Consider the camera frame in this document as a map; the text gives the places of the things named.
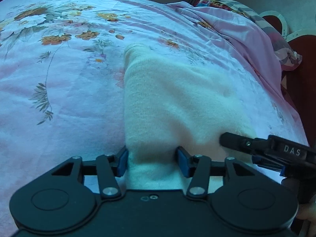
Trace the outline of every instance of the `human hand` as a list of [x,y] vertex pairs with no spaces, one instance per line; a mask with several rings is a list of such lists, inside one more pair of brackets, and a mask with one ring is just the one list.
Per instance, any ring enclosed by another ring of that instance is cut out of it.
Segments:
[[296,215],[297,219],[310,221],[306,237],[316,236],[316,203],[300,204]]
[[[300,184],[299,180],[285,178],[282,180],[281,184],[297,195]],[[306,237],[316,237],[316,203],[315,199],[312,200],[313,202],[311,203],[300,204],[296,214],[297,219],[308,220],[311,222]]]

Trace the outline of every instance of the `silver bolt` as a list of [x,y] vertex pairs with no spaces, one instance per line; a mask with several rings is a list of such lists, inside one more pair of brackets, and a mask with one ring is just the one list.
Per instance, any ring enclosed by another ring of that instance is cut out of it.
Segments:
[[105,195],[108,195],[108,196],[113,196],[115,194],[118,193],[118,189],[114,188],[114,187],[107,187],[107,188],[104,188],[102,190],[102,192],[105,194]]
[[202,188],[202,187],[199,187],[199,186],[197,186],[197,187],[192,187],[192,188],[190,188],[189,191],[190,191],[190,193],[193,194],[193,195],[201,195],[201,194],[205,193],[205,189]]
[[151,199],[151,200],[156,200],[156,199],[158,199],[159,197],[157,196],[157,195],[150,195],[149,196],[149,199]]

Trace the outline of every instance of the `white towel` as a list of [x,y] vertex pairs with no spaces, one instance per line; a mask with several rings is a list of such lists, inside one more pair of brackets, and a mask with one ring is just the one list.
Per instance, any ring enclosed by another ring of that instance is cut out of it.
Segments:
[[[219,144],[224,132],[256,137],[224,74],[171,61],[139,43],[125,49],[124,59],[128,189],[186,191],[173,158],[178,146],[213,161],[234,156],[252,164],[251,156]],[[222,178],[211,177],[208,192],[220,186]]]

